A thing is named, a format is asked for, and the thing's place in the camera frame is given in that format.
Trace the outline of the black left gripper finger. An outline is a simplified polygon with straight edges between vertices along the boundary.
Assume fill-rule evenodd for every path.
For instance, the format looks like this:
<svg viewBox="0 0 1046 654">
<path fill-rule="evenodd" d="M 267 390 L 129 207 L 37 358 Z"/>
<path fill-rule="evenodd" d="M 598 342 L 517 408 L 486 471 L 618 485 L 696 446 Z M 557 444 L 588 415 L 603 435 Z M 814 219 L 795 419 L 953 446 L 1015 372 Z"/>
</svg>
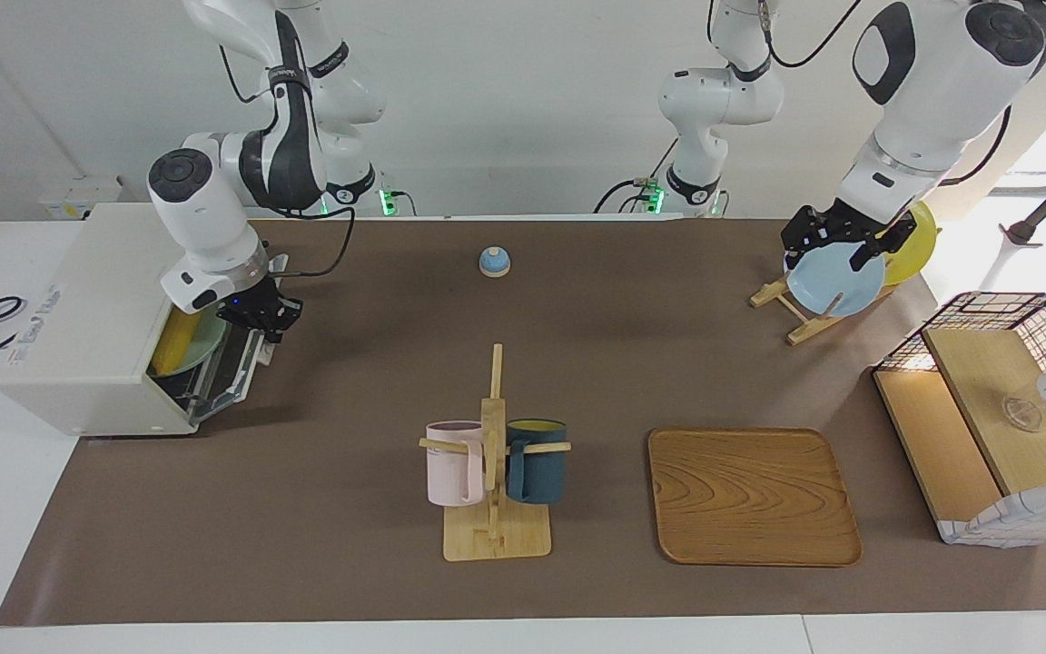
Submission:
<svg viewBox="0 0 1046 654">
<path fill-rule="evenodd" d="M 784 271 L 791 272 L 811 249 L 819 245 L 819 215 L 814 207 L 801 207 L 782 228 Z"/>
<path fill-rule="evenodd" d="M 852 272 L 860 272 L 869 261 L 877 256 L 885 253 L 897 253 L 914 231 L 916 231 L 916 220 L 900 218 L 895 223 L 890 223 L 882 233 L 866 234 L 850 258 Z"/>
</svg>

